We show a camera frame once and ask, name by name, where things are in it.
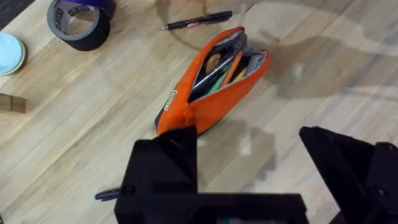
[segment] black tape roll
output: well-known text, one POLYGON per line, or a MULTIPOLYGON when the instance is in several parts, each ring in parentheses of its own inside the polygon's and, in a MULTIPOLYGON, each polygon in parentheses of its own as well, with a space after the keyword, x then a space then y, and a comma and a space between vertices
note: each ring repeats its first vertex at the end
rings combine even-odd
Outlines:
POLYGON ((47 12, 47 22, 51 31, 69 46, 81 51, 97 49, 109 36, 111 30, 110 19, 114 7, 102 9, 85 6, 73 2, 54 0, 47 12), (70 20, 81 11, 94 11, 94 21, 91 27, 78 35, 70 35, 68 26, 70 20))

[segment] light blue lid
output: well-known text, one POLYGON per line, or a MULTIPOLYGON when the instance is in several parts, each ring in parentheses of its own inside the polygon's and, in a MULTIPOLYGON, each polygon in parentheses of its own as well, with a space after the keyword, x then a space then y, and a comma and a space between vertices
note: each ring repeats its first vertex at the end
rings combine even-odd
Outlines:
POLYGON ((23 60, 23 46, 10 34, 0 33, 0 74, 15 70, 23 60))

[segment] pen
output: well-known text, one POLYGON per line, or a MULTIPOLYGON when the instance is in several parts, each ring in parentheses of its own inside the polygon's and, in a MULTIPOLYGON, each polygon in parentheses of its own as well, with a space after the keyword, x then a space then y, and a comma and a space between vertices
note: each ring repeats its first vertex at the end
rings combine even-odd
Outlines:
POLYGON ((95 195, 95 200, 101 200, 102 202, 106 202, 108 200, 117 199, 119 197, 120 190, 108 190, 105 192, 101 192, 95 195))
POLYGON ((199 24, 213 24, 217 22, 224 22, 227 21, 229 18, 231 18, 232 15, 233 15, 232 11, 218 12, 193 19, 188 19, 185 21, 173 22, 165 26, 162 26, 160 30, 174 30, 184 27, 193 27, 199 24))

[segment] wooden table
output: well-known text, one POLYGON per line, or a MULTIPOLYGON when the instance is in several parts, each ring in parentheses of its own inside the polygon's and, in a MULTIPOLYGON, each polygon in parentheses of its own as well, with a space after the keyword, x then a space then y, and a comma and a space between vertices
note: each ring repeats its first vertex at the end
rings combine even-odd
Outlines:
POLYGON ((398 1, 118 0, 108 41, 79 52, 48 29, 36 0, 3 32, 29 61, 0 77, 0 92, 27 113, 0 114, 0 213, 5 223, 116 223, 117 187, 134 141, 155 136, 154 118, 198 50, 243 25, 272 64, 253 91, 198 140, 200 189, 299 192, 312 223, 338 207, 298 136, 319 125, 369 142, 398 144, 398 1), (232 9, 228 22, 175 32, 165 22, 232 9))

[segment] orange pencil case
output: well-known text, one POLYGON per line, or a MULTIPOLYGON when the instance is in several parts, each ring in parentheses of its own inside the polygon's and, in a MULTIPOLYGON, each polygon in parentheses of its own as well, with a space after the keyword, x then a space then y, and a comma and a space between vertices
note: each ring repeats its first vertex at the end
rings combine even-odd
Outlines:
POLYGON ((252 49, 247 46, 244 27, 237 27, 220 33, 202 49, 174 88, 165 106, 155 119, 157 133, 162 134, 170 129, 192 125, 197 127, 199 134, 204 133, 250 92, 254 84, 266 72, 268 66, 269 54, 266 50, 252 49), (244 69, 244 76, 235 80, 232 78, 226 85, 224 81, 223 85, 215 91, 207 93, 207 90, 203 90, 198 93, 198 83, 206 78, 206 74, 203 74, 206 60, 211 55, 218 54, 218 52, 227 52, 226 55, 228 55, 228 52, 232 52, 231 55, 236 53, 239 56, 242 56, 242 53, 239 52, 243 52, 241 63, 238 66, 236 66, 237 59, 226 59, 233 64, 229 67, 237 69, 236 71, 225 69, 228 66, 224 69, 229 77, 231 72, 235 72, 237 77, 239 71, 244 69))

